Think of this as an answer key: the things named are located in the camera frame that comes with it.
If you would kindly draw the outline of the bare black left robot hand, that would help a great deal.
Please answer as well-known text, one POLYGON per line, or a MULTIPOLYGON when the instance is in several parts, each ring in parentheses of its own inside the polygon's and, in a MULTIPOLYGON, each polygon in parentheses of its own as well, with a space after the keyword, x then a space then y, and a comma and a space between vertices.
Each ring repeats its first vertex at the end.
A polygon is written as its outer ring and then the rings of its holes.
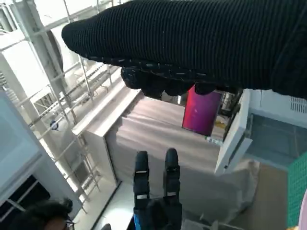
POLYGON ((163 174, 164 196, 151 199, 148 153, 139 151, 133 174, 133 219, 137 230, 179 230, 182 224, 182 204, 179 200, 180 166, 175 148, 165 156, 163 174))

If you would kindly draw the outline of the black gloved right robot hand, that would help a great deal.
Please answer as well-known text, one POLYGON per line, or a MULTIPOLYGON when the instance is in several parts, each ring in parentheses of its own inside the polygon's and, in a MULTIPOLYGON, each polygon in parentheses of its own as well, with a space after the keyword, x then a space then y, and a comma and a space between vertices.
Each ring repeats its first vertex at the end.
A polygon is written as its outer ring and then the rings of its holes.
POLYGON ((132 0, 61 32, 81 57, 121 67, 131 89, 272 90, 307 97, 304 0, 132 0))

